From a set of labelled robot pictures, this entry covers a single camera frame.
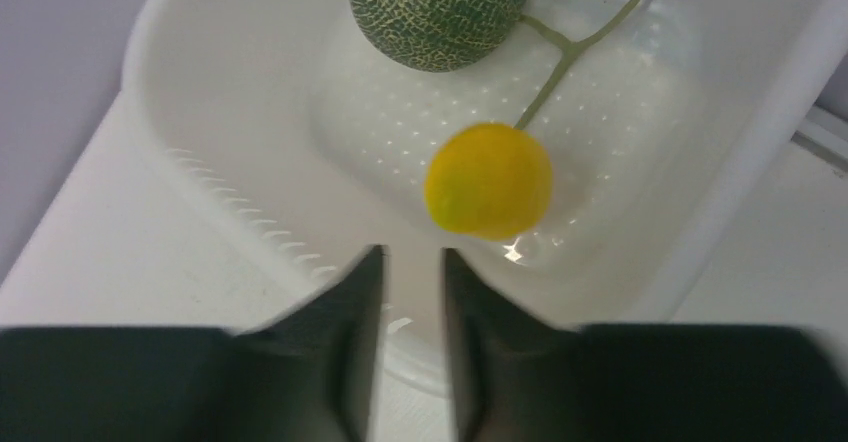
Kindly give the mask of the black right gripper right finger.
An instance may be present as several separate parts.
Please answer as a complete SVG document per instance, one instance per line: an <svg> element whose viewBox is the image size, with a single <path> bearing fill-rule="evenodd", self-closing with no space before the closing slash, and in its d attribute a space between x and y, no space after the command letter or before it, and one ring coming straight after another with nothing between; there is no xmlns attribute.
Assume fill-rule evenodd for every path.
<svg viewBox="0 0 848 442"><path fill-rule="evenodd" d="M847 381L791 326L557 329L442 253L460 441L843 441Z"/></svg>

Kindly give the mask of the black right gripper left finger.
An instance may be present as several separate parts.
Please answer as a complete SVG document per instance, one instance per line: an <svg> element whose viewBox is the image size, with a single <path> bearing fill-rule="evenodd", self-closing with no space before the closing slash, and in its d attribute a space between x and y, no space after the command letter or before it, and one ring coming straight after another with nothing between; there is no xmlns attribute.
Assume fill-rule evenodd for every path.
<svg viewBox="0 0 848 442"><path fill-rule="evenodd" d="M1 332L5 441L364 441L384 289L375 245L273 322Z"/></svg>

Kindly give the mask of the yellow fake mango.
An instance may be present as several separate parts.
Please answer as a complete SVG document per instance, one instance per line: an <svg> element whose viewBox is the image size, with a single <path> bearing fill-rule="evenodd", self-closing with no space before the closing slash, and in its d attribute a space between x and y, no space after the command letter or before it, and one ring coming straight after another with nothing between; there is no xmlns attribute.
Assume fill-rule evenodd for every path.
<svg viewBox="0 0 848 442"><path fill-rule="evenodd" d="M453 135L434 154L424 183L426 209L438 227L489 241L538 225L552 193L548 151L503 123L478 123Z"/></svg>

